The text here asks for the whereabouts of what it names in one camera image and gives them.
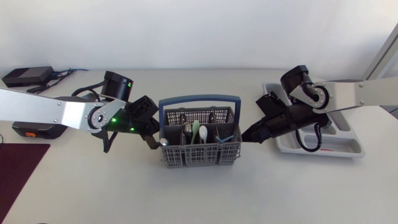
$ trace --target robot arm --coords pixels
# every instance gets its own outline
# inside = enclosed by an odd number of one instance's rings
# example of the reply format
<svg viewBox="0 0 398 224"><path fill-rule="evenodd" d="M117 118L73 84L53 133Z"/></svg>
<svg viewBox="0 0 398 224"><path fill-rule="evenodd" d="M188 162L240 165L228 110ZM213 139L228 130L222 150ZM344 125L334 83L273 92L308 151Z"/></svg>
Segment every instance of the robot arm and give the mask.
<svg viewBox="0 0 398 224"><path fill-rule="evenodd" d="M284 74L280 82L292 104L286 105L274 92L258 99L256 103L265 117L242 134L244 142L262 143L315 124L318 136L315 149L304 147L296 131L301 147L315 152L322 144L321 128L331 124L328 112L365 105L398 105L398 78L312 83L306 66L299 65Z"/></svg>
<svg viewBox="0 0 398 224"><path fill-rule="evenodd" d="M101 95L93 91L99 86L103 86ZM88 131L103 140L104 152L119 132L140 134L151 149L156 149L160 143L152 135L159 131L159 122L153 118L158 107L147 96L128 102L131 87L132 80L106 72L103 82L59 98L0 88L0 120L61 124ZM86 90L95 93L97 100L76 96ZM108 131L114 132L110 139Z"/></svg>
<svg viewBox="0 0 398 224"><path fill-rule="evenodd" d="M316 82L309 87L320 100L313 101L300 86L290 96L314 108L315 113L346 110L357 106L398 105L398 78L356 82Z"/></svg>

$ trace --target green spoon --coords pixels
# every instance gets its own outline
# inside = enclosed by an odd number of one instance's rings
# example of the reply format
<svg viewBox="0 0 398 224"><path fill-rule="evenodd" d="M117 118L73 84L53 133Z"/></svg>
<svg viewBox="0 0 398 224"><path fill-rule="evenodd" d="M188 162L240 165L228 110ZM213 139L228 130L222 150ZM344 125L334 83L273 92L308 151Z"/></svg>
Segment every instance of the green spoon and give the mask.
<svg viewBox="0 0 398 224"><path fill-rule="evenodd" d="M193 144L193 142L195 141L195 137L199 132L199 127L200 127L200 123L197 120L193 121L192 124L192 132L193 132L193 136L192 136L192 140L191 140L191 144Z"/></svg>

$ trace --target maroon mat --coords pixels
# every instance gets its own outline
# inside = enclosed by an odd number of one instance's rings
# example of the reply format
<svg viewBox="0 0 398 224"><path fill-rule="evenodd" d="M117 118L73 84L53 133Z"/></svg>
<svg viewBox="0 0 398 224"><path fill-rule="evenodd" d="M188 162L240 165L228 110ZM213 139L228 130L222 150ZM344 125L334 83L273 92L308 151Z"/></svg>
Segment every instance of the maroon mat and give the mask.
<svg viewBox="0 0 398 224"><path fill-rule="evenodd" d="M3 144L0 148L0 223L49 147L49 144Z"/></svg>

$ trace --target metal spoon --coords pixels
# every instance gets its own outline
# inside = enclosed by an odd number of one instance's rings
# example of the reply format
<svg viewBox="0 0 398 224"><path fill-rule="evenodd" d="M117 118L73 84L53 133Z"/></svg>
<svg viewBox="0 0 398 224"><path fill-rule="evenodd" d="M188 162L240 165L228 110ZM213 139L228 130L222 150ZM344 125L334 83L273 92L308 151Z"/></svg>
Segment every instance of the metal spoon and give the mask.
<svg viewBox="0 0 398 224"><path fill-rule="evenodd" d="M207 140L207 128L205 126L200 126L199 128L199 135L200 138L203 140L203 143L206 144L206 140Z"/></svg>
<svg viewBox="0 0 398 224"><path fill-rule="evenodd" d="M192 136L192 139L191 139L191 144L193 144L193 142L195 141L195 137L196 137L196 135L197 135L198 132L199 132L199 127L200 127L199 121L194 120L194 121L193 121L193 124L192 124L193 136Z"/></svg>
<svg viewBox="0 0 398 224"><path fill-rule="evenodd" d="M191 138L192 138L191 124L186 122L182 128L183 128L183 133L184 133L185 137L187 138L187 142L191 142Z"/></svg>
<svg viewBox="0 0 398 224"><path fill-rule="evenodd" d="M161 138L159 139L159 142L162 146L168 146L169 145L169 141L166 138Z"/></svg>

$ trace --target cutlery basket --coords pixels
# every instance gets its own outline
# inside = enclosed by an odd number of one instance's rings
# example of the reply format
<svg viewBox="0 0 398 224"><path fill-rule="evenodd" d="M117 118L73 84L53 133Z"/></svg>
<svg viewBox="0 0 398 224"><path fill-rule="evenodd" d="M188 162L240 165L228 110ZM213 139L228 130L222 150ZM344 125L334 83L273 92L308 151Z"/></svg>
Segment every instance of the cutlery basket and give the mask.
<svg viewBox="0 0 398 224"><path fill-rule="evenodd" d="M178 108L164 110L164 106L192 101L227 101L235 103L231 107L207 108ZM161 146L163 161L168 168L201 167L218 165L232 165L240 157L242 137L239 130L239 115L241 99L238 96L228 95L191 95L168 98L159 101L159 138L166 138L168 146ZM209 123L209 116L215 115L215 123ZM181 114L185 121L192 124L198 120L200 125L208 130L207 143L202 144L197 133L194 144L186 142L183 137L183 125L180 121Z"/></svg>

